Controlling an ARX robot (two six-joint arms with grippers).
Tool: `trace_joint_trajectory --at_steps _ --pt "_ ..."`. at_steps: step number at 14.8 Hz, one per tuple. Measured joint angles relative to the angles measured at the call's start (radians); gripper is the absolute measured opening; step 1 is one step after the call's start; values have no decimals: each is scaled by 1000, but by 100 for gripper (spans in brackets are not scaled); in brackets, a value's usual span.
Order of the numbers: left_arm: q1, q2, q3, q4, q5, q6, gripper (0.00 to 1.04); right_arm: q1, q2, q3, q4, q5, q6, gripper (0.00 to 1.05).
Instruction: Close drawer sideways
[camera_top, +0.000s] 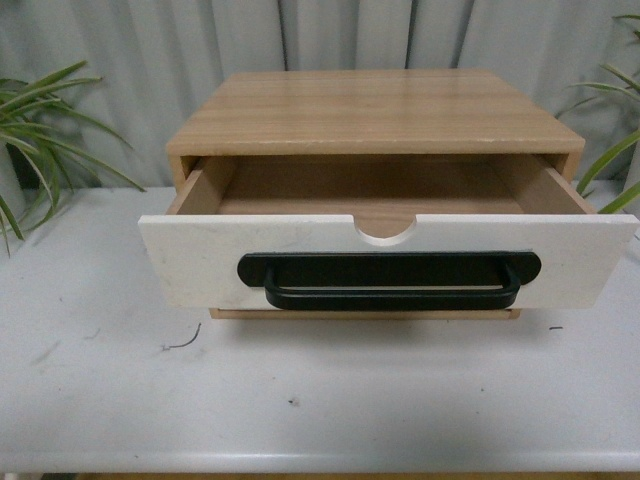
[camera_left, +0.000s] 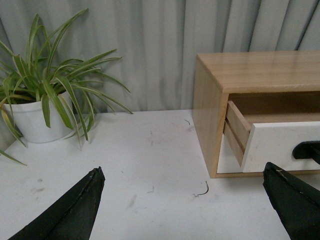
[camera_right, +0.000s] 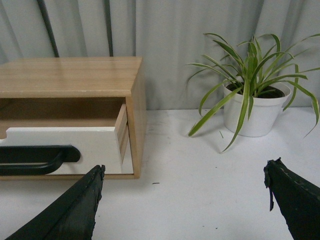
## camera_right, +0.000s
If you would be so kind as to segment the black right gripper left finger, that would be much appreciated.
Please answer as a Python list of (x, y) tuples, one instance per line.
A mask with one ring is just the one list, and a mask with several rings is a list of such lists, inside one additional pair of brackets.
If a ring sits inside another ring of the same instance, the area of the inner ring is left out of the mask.
[(106, 167), (96, 165), (8, 240), (90, 240)]

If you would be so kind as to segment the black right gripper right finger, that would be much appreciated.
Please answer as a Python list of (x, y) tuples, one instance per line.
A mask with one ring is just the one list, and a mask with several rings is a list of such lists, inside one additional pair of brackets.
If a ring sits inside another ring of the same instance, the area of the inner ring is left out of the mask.
[(294, 240), (320, 238), (320, 188), (289, 170), (281, 161), (269, 160), (263, 168), (271, 211), (276, 200)]

